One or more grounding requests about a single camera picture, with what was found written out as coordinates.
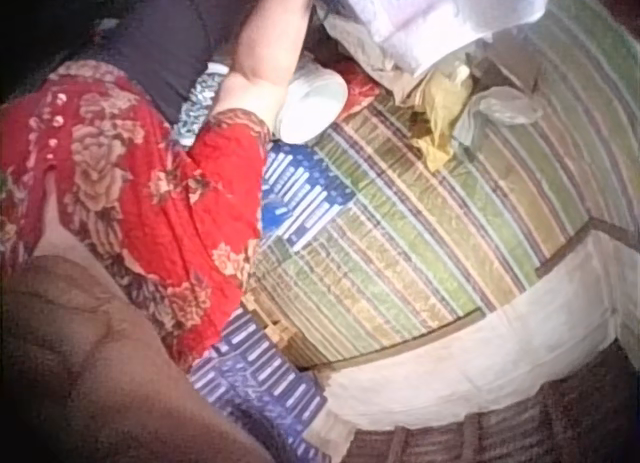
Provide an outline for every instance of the wooden strip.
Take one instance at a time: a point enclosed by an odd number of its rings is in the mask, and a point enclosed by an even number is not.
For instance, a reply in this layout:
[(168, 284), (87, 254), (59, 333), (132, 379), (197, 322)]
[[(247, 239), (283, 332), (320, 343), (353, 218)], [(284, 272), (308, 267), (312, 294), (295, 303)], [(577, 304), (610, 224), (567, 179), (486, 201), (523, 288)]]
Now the wooden strip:
[(614, 240), (622, 243), (627, 248), (640, 253), (640, 233), (627, 230), (613, 223), (601, 220), (600, 218), (589, 218), (582, 227), (567, 240), (547, 261), (536, 268), (538, 278), (548, 275), (564, 259), (582, 243), (592, 231), (599, 231)]
[(412, 340), (404, 341), (388, 348), (373, 351), (371, 353), (367, 353), (366, 355), (354, 356), (353, 358), (346, 358), (344, 360), (328, 363), (326, 365), (318, 365), (312, 369), (314, 372), (332, 373), (334, 371), (354, 368), (356, 366), (366, 365), (368, 363), (374, 363), (376, 361), (384, 360), (392, 356), (401, 355), (403, 353), (406, 353), (407, 351), (422, 348), (423, 346), (435, 343), (442, 338), (453, 335), (454, 333), (464, 330), (474, 323), (477, 323), (483, 318), (484, 313), (478, 308), (471, 313), (463, 316), (462, 318), (449, 323), (448, 325), (442, 326), (434, 332), (427, 333), (426, 335), (421, 335)]
[(404, 426), (396, 426), (393, 431), (393, 439), (391, 440), (391, 446), (389, 447), (389, 455), (387, 456), (387, 463), (400, 463), (402, 458), (402, 451), (404, 450), (404, 443), (407, 439), (407, 430)]
[(462, 456), (460, 463), (475, 463), (480, 452), (480, 414), (467, 415), (462, 422)]

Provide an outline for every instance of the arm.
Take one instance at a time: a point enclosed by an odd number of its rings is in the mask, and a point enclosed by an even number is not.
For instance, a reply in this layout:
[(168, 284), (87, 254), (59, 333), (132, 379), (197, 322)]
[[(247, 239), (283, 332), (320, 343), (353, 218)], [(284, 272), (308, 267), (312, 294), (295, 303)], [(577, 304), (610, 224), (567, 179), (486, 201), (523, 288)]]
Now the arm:
[(293, 76), (313, 0), (260, 0), (245, 23), (213, 113), (241, 108), (273, 128)]

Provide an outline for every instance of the red cloth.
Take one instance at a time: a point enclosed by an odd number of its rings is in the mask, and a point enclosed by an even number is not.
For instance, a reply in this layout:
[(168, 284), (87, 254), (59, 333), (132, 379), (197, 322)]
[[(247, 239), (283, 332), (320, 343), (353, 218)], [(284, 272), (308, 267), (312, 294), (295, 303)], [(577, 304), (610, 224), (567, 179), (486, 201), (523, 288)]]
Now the red cloth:
[(55, 168), (62, 225), (102, 263), (188, 368), (238, 307), (260, 237), (266, 125), (215, 115), (190, 151), (116, 68), (70, 62), (0, 112), (2, 275), (42, 234)]
[(338, 115), (337, 121), (342, 121), (347, 116), (359, 112), (380, 94), (378, 83), (354, 60), (342, 60), (332, 65), (331, 69), (342, 76), (349, 90), (347, 102)]

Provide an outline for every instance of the floral pattern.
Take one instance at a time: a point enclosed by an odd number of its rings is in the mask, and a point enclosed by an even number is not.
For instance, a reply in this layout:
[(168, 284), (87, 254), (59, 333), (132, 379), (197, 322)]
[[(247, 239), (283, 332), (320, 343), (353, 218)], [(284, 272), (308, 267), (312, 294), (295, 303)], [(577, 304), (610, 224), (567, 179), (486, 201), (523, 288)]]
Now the floral pattern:
[(257, 247), (258, 240), (249, 240), (245, 251), (236, 254), (228, 245), (221, 243), (211, 252), (211, 258), (223, 275), (234, 278), (238, 286), (245, 288)]
[[(64, 64), (37, 93), (1, 108), (0, 131), (25, 141), (3, 148), (0, 162), (3, 275), (37, 245), (44, 175), (55, 168), (61, 223), (187, 369), (240, 304), (260, 236), (254, 222), (266, 125), (227, 110), (185, 153), (168, 144), (167, 123), (124, 73), (82, 61)], [(243, 167), (233, 169), (239, 160)]]

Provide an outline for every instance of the person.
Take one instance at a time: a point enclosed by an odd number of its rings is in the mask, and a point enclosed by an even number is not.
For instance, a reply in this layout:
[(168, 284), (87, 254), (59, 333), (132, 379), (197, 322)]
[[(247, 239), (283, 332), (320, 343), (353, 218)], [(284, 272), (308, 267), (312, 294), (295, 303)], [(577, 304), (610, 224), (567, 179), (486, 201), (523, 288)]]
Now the person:
[[(311, 5), (140, 0), (0, 110), (4, 395), (64, 461), (273, 461), (269, 438), (213, 411), (184, 371), (240, 303)], [(170, 125), (245, 19), (184, 150)]]
[[(265, 145), (312, 4), (253, 2), (141, 0), (101, 47), (0, 113), (2, 275), (38, 255), (78, 261), (146, 314), (185, 370), (240, 304)], [(249, 10), (211, 117), (184, 151), (170, 125)]]

